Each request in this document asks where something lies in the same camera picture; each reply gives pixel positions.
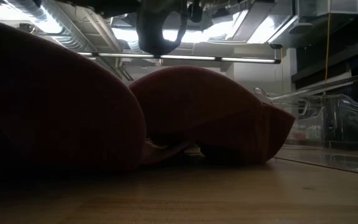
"clear plastic bin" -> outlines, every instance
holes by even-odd
[[[358,76],[280,96],[255,88],[261,100],[296,117],[276,157],[358,172],[358,102],[331,94],[356,84]]]

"wooden floor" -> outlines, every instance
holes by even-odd
[[[0,190],[0,223],[358,223],[358,174],[272,160]]]

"light fixture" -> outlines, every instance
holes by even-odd
[[[98,53],[100,57],[120,57],[120,58],[154,58],[153,55],[149,54],[123,54],[123,53]]]
[[[249,62],[249,63],[280,63],[276,59],[263,59],[263,58],[230,58],[223,57],[222,62]]]
[[[296,20],[298,20],[298,16],[292,17],[292,19],[288,21],[280,30],[278,30],[267,42],[273,42],[278,36],[282,35],[283,32],[287,30]]]
[[[233,15],[233,25],[231,27],[231,30],[226,35],[226,40],[232,39],[234,34],[236,34],[237,30],[240,28],[242,21],[246,18],[246,15],[248,14],[248,10],[243,10],[241,12],[237,12]]]
[[[212,37],[227,35],[227,33],[231,31],[233,23],[234,21],[220,22],[212,25],[208,29],[205,29],[202,33],[202,41],[205,42]]]
[[[248,44],[264,44],[275,33],[274,21],[268,16],[247,41]]]
[[[210,57],[210,56],[192,56],[192,55],[150,55],[150,54],[123,54],[123,53],[90,53],[78,52],[78,54],[87,57],[119,57],[119,58],[156,58],[156,59],[180,59],[180,60],[202,60],[214,62],[242,62],[242,63],[280,63],[279,59],[264,58],[235,58],[235,57]]]
[[[18,13],[22,14],[24,17],[26,17],[29,21],[31,21],[34,25],[36,25],[39,29],[42,31],[48,33],[48,34],[58,34],[63,31],[63,27],[52,17],[52,15],[43,7],[40,6],[37,9],[38,15],[43,15],[44,18],[42,20],[37,19],[35,16],[33,16],[30,13],[24,13],[20,9],[16,8],[15,5],[10,3],[8,0],[4,0],[4,2],[12,9],[17,11]]]
[[[161,55],[161,59],[184,59],[184,60],[215,60],[215,57],[208,56],[187,56],[187,55]]]
[[[163,30],[162,35],[165,40],[176,41],[178,36],[178,30]],[[183,43],[200,43],[202,41],[203,33],[201,31],[191,31],[188,30],[185,32],[185,35],[181,39]]]
[[[119,28],[112,28],[114,35],[119,40],[125,41],[138,41],[139,37],[137,36],[137,32],[134,29],[119,29]]]
[[[89,52],[78,52],[78,54],[82,55],[82,56],[92,56],[92,53]]]
[[[28,21],[29,18],[6,4],[0,4],[0,21]]]

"red fabric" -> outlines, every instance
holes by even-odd
[[[0,129],[27,161],[133,169],[145,123],[113,74],[63,47],[0,24]]]
[[[130,89],[143,109],[153,142],[196,141],[213,159],[265,162],[281,148],[294,122],[292,115],[203,68],[159,70]]]

